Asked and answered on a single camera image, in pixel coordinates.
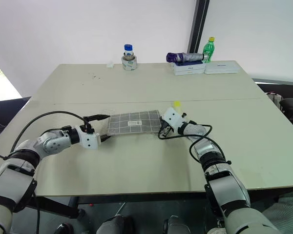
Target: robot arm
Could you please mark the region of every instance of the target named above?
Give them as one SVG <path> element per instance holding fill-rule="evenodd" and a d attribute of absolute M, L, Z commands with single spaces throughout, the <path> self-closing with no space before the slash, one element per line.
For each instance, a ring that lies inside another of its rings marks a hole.
<path fill-rule="evenodd" d="M 180 135 L 203 136 L 207 133 L 204 126 L 187 122 L 183 116 L 169 108 L 162 117 L 161 134 L 165 136 L 171 129 Z M 189 136 L 188 139 L 194 142 L 200 136 Z M 246 188 L 220 149 L 206 138 L 196 143 L 194 148 L 207 181 L 205 190 L 212 211 L 224 218 L 227 234 L 280 234 L 263 214 L 251 208 Z"/>
<path fill-rule="evenodd" d="M 7 157 L 0 167 L 0 233 L 10 231 L 12 212 L 25 208 L 34 193 L 37 182 L 33 175 L 41 159 L 76 143 L 97 149 L 100 134 L 86 133 L 80 126 L 65 126 L 45 132 L 36 140 L 24 141 Z"/>

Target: roll of tape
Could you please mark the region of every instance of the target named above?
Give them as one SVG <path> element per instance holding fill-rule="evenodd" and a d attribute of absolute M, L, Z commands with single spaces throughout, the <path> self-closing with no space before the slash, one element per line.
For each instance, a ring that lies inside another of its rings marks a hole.
<path fill-rule="evenodd" d="M 122 57 L 122 63 L 123 63 L 123 68 L 126 71 L 135 70 L 137 68 L 137 66 L 138 66 L 136 56 L 135 56 L 135 58 L 133 60 L 126 60 L 126 59 L 124 59 L 124 57 Z"/>

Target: yellow object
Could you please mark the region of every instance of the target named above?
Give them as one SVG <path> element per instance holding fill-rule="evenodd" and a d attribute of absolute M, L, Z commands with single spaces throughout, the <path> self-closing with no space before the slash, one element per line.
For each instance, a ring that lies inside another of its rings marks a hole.
<path fill-rule="evenodd" d="M 174 101 L 174 106 L 173 108 L 175 109 L 175 111 L 178 113 L 178 114 L 182 114 L 182 110 L 181 110 L 181 102 L 180 101 Z"/>

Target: blue bottle cap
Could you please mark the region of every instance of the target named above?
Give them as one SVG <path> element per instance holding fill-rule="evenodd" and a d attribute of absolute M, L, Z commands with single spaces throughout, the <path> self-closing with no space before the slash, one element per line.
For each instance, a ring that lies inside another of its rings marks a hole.
<path fill-rule="evenodd" d="M 127 50 L 127 51 L 131 51 L 131 50 L 132 50 L 132 45 L 130 45 L 130 44 L 126 44 L 126 45 L 125 45 L 125 50 Z"/>

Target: green bottle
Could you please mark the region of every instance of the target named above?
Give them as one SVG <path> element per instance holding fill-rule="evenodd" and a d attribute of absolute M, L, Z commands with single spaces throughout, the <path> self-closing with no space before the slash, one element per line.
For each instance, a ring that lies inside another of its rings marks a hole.
<path fill-rule="evenodd" d="M 214 40 L 215 40 L 215 38 L 213 38 L 213 37 L 209 38 L 209 41 L 204 46 L 203 54 L 208 55 L 208 58 L 207 58 L 207 60 L 205 60 L 205 62 L 210 62 L 211 56 L 214 53 L 214 49 L 215 49 Z"/>

